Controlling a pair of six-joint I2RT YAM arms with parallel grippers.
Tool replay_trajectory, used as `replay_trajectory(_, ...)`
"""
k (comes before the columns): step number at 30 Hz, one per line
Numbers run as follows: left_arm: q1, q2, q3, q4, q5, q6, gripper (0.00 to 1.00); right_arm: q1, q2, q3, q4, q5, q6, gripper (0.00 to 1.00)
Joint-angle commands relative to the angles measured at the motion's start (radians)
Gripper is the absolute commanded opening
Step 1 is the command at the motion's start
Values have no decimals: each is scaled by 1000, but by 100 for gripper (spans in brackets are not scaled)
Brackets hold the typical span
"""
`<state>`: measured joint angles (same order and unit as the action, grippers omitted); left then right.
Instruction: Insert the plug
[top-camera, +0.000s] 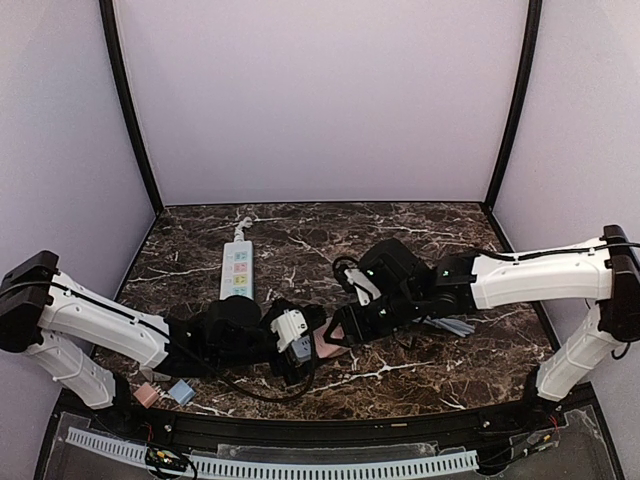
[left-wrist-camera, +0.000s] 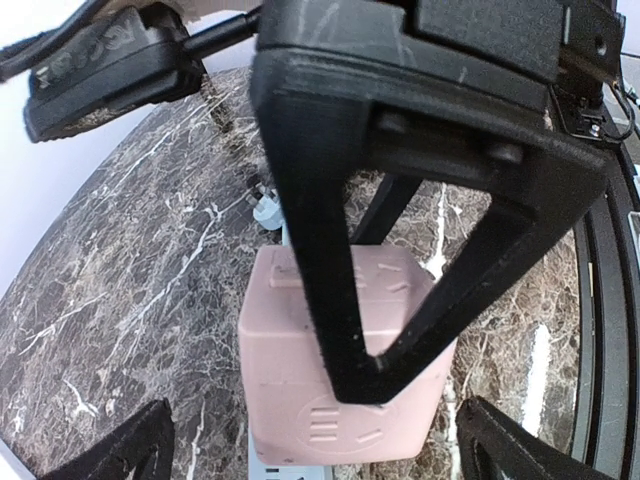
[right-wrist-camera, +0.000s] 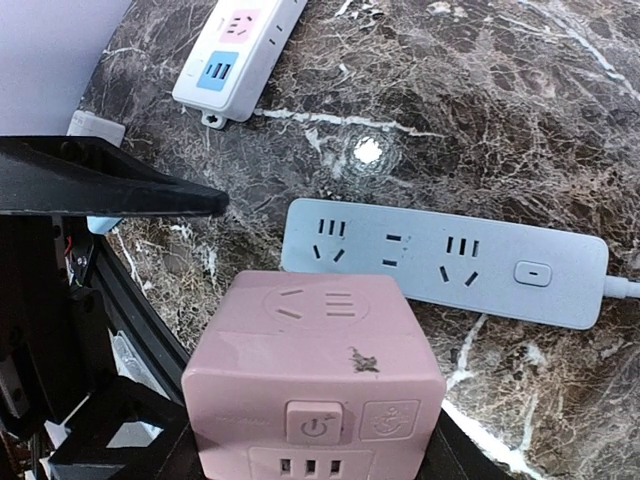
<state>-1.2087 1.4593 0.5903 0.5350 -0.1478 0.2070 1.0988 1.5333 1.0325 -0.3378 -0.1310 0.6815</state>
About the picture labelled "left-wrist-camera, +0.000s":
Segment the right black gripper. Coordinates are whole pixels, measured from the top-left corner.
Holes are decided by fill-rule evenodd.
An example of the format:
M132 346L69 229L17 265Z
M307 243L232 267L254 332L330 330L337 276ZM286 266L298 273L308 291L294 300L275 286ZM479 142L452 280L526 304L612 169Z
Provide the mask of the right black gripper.
M254 61L265 137L528 144L549 93L596 101L620 75L602 1L267 1Z

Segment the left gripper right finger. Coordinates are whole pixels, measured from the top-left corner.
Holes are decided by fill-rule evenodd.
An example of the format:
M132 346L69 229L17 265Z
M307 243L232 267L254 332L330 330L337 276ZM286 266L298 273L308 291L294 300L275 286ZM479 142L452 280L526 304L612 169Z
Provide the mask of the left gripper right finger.
M460 464L466 479L598 479L593 468L550 447L480 396L456 414Z

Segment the pink cube socket adapter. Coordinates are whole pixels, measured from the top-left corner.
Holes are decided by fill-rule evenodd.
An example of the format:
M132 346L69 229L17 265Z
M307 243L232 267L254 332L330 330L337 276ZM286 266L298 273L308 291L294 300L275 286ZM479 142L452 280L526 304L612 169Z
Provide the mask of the pink cube socket adapter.
M410 252L355 246L364 341L386 350L434 283ZM259 249L238 322L250 433L266 465L340 465L409 459L427 439L456 346L450 344L382 406L339 403L323 365L291 248Z

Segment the blue power strip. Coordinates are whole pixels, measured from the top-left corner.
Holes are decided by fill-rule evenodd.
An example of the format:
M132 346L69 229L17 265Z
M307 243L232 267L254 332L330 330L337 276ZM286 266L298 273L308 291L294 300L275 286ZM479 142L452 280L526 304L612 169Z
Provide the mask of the blue power strip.
M331 469L306 459L297 415L312 384L309 337L290 317L289 301L303 296L295 281L274 282L273 255L290 252L285 220L281 245L259 250L238 323L241 370L249 416L251 479L330 479Z

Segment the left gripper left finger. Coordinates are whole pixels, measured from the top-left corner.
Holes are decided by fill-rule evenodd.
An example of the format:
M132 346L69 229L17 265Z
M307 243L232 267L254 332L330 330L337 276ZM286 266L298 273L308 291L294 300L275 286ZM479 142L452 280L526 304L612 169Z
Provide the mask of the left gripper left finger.
M174 422L169 400L153 400L45 479L169 479Z

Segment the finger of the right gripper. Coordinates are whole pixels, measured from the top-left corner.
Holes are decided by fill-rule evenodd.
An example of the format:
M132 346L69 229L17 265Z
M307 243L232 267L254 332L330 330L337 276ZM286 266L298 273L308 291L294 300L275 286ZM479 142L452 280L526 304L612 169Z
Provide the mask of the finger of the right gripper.
M197 92L205 67L184 52L188 36L165 4L126 6L83 28L31 69L23 110L28 137L34 143L73 137Z
M586 213L607 185L603 153L540 114L457 82L373 61L274 49L250 98L336 398L384 404ZM492 202L455 261L384 353L361 329L343 186L372 168L480 190Z

